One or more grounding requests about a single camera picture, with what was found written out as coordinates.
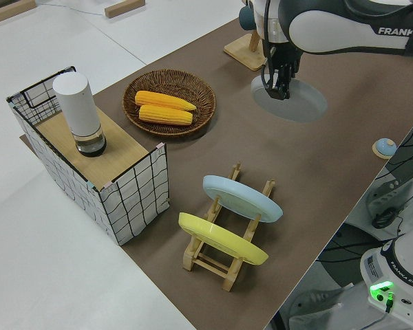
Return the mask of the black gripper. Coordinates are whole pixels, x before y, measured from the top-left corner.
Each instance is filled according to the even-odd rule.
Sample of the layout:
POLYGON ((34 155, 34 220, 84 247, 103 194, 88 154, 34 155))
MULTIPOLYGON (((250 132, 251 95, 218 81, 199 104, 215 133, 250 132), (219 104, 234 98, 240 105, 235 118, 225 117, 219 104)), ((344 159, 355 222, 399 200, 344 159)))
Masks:
POLYGON ((265 90, 270 97, 290 98, 290 82, 299 71, 300 60, 301 50, 291 43, 271 43, 271 63, 265 72, 265 90))

